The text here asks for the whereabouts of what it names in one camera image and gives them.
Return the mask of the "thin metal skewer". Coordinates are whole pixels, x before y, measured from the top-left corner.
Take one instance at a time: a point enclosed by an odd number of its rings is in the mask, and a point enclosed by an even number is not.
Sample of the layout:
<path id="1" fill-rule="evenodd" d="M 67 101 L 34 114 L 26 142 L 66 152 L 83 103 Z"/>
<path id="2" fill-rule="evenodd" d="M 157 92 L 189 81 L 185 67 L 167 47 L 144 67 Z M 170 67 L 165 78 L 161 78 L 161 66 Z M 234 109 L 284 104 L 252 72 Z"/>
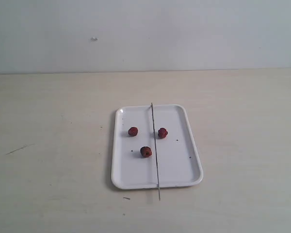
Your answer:
<path id="1" fill-rule="evenodd" d="M 152 115 L 153 137 L 154 137 L 154 148 L 155 148 L 155 160 L 156 160 L 158 200 L 161 201 L 160 176 L 159 176 L 159 165 L 158 165 L 158 155 L 157 155 L 157 142 L 156 142 L 156 130 L 155 130 L 153 103 L 151 103 L 151 115 Z"/>

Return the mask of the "white plastic tray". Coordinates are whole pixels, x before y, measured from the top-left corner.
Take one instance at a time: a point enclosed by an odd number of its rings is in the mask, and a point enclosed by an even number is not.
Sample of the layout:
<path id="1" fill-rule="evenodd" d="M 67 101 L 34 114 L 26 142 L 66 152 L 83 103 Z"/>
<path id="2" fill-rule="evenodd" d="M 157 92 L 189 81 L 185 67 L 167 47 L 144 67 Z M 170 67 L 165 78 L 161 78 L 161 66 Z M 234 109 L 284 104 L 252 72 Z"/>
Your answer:
<path id="1" fill-rule="evenodd" d="M 160 188 L 187 187 L 203 179 L 203 169 L 185 109 L 177 104 L 154 105 Z M 131 127 L 138 128 L 129 136 Z M 158 130 L 166 128 L 166 138 Z M 152 156 L 143 158 L 141 147 Z M 151 106 L 127 106 L 115 113 L 111 180 L 124 190 L 157 188 Z"/>

